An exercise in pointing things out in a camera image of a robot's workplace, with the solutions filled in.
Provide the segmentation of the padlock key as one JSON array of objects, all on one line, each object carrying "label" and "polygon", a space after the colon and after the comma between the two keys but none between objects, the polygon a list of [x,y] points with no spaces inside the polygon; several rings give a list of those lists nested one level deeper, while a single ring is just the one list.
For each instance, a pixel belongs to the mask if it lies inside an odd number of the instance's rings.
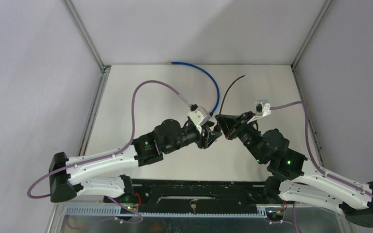
[{"label": "padlock key", "polygon": [[190,204],[190,206],[192,208],[193,214],[195,215],[196,214],[196,201],[195,200],[191,200],[189,204]]}]

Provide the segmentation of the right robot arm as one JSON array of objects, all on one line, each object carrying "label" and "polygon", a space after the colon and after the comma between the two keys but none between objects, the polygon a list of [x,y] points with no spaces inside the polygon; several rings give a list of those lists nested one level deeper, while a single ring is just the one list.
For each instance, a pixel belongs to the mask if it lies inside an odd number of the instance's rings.
[{"label": "right robot arm", "polygon": [[272,174],[265,181],[263,197],[303,202],[334,211],[358,226],[373,227],[373,181],[360,183],[320,165],[313,158],[290,149],[278,129],[262,133],[253,112],[239,116],[216,115],[227,140],[239,139],[259,164]]}]

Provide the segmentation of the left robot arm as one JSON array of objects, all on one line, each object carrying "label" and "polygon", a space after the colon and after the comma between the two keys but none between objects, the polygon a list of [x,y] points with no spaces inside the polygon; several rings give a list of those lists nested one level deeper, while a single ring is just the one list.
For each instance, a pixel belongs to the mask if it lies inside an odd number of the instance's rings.
[{"label": "left robot arm", "polygon": [[134,139],[117,152],[81,157],[57,153],[49,168],[50,200],[60,203],[78,196],[99,195],[129,202],[134,196],[131,178],[124,174],[117,178],[104,177],[104,174],[157,163],[165,154],[193,143],[206,149],[222,135],[220,129],[211,129],[212,126],[214,123],[209,121],[198,130],[190,119],[183,126],[174,119],[166,119],[152,132]]}]

